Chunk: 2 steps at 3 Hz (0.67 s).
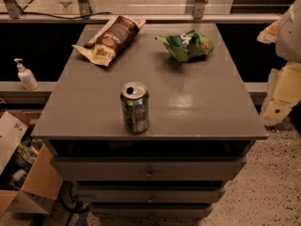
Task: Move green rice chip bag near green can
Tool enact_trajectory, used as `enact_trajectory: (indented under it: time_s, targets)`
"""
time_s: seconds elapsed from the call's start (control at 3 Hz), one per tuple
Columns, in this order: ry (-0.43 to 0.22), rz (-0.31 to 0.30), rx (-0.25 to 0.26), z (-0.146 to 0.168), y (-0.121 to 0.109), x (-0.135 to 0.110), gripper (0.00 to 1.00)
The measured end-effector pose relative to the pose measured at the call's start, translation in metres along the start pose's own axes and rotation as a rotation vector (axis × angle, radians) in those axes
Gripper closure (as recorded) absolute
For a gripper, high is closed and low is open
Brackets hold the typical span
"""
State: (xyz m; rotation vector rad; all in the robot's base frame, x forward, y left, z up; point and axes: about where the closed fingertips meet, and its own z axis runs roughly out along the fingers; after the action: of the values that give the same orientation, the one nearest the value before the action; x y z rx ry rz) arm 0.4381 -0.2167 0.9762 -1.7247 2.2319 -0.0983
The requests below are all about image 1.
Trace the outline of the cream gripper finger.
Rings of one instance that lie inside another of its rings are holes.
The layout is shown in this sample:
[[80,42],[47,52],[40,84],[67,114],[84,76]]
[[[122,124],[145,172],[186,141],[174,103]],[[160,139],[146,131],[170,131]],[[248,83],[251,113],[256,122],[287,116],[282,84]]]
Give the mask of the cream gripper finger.
[[275,126],[301,101],[301,63],[288,61],[281,69],[272,69],[268,77],[267,95],[261,106],[265,126]]

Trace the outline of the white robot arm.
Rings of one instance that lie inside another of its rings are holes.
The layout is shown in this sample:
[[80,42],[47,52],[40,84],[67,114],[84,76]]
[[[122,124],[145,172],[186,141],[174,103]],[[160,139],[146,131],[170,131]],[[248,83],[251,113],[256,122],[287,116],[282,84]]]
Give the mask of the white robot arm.
[[257,41],[276,46],[287,63],[272,69],[267,96],[261,106],[265,126],[281,123],[301,101],[301,0],[295,0],[282,17],[260,32]]

